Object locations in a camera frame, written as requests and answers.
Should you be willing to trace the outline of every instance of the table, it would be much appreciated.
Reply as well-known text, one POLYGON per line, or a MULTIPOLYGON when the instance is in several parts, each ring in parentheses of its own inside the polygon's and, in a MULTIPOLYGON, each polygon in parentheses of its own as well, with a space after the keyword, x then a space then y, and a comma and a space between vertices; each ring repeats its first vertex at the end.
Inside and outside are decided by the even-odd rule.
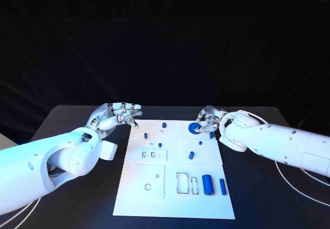
MULTIPOLYGON (((33 136, 33 141, 85 126, 98 106, 59 105, 51 111, 33 136)), ((140 119, 195 120, 203 107, 144 106, 140 119)), ((222 107, 226 111, 247 110, 270 123, 288 125, 275 107, 222 107)), ((330 207, 316 203, 286 183, 274 161, 249 150, 241 153, 219 143, 226 184, 231 191, 237 220, 180 219, 113 216, 121 169, 131 127, 121 125, 105 138, 118 144, 113 161, 100 159, 94 170, 65 183, 42 197, 41 203, 20 228, 329 228, 330 207)), ((286 173, 298 169, 280 165, 286 173)), ((304 178, 297 178, 303 187, 310 187, 304 178)), ((15 228, 25 216, 6 226, 15 228)))

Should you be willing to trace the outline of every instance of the white cable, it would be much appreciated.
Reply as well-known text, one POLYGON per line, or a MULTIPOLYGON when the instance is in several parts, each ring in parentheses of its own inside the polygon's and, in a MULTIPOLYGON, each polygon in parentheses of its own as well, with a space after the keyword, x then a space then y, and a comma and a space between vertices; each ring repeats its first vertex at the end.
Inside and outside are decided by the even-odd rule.
POLYGON ((30 216, 30 214, 32 214, 32 212, 33 212, 33 210, 35 210, 35 208, 36 208, 36 206, 38 206, 38 203, 39 203, 41 199, 42 199, 42 198, 38 199, 36 205, 35 205, 33 209, 30 210, 30 213, 28 214, 28 216, 25 217, 23 221, 19 223, 19 225, 16 226, 15 229, 17 229, 19 226, 20 226, 20 224, 26 221, 28 217, 30 216))
MULTIPOLYGON (((258 115, 255 115, 255 114, 252 114, 252 113, 249 113, 249 112, 247 112, 249 115, 252 115, 254 117, 257 117, 265 124, 268 124, 268 122, 258 116, 258 115)), ((291 188, 303 195, 303 196, 306 196, 309 199, 311 199, 311 200, 314 200, 316 202, 319 202, 320 204, 324 204, 324 205, 327 205, 327 206, 330 206, 330 204, 326 204, 326 203, 323 203, 320 200, 317 200, 317 199, 314 199, 314 198, 311 198, 310 196, 307 196, 306 194, 303 194, 296 188, 294 188, 294 186, 290 184, 290 182, 288 182, 288 180, 286 179, 286 177, 284 177, 284 175, 283 175, 283 172, 281 172, 281 170, 280 170, 280 168, 278 168, 278 165, 277 165, 277 170, 278 170, 278 172, 280 172, 280 174, 281 174, 281 176, 283 176, 283 178, 284 178, 284 181, 288 183, 288 185, 291 186, 291 188)))
POLYGON ((19 214, 26 210, 26 208, 32 205, 33 202, 30 202, 26 207, 20 210, 20 212, 0 225, 0 228, 19 216, 19 214))
POLYGON ((314 180, 317 180, 319 182, 322 182, 324 185, 330 186, 329 183, 326 183, 324 181, 319 180, 314 176, 311 176, 311 175, 304 171, 304 169, 301 169, 301 170, 303 170, 303 172, 304 172, 314 180))

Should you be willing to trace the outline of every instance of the black background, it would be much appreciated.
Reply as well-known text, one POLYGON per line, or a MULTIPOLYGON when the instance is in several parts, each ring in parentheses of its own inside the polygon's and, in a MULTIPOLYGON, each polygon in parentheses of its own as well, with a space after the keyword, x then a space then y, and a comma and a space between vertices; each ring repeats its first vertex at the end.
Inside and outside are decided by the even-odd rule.
POLYGON ((0 130, 17 143, 58 104, 104 102, 275 106, 329 135, 327 1, 2 5, 0 130))

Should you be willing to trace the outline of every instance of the white robotic arm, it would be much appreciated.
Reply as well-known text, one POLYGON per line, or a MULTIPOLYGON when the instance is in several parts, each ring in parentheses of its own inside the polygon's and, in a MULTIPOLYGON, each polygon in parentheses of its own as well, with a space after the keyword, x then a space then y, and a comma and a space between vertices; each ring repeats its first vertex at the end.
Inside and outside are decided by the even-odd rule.
POLYGON ((196 119, 205 116, 206 125, 196 124, 190 132, 221 131, 221 142, 235 151, 247 148, 258 155, 330 177, 330 137, 273 124, 262 124, 254 114, 228 113, 208 105, 196 119))
POLYGON ((0 151, 0 215, 52 192, 66 181, 90 173, 98 158, 113 160, 117 145, 102 139, 117 125, 139 125, 141 106, 104 104, 85 127, 0 151), (56 169, 49 173, 46 164, 56 169))

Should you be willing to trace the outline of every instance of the rectangular cutout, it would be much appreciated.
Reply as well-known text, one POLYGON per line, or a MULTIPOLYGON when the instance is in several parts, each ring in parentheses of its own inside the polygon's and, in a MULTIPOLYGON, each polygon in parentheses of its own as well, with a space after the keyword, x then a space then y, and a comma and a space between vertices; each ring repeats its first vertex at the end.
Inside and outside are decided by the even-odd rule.
POLYGON ((192 193, 198 195, 198 179, 192 177, 192 193))
POLYGON ((189 193, 186 173, 177 173, 177 193, 189 193))

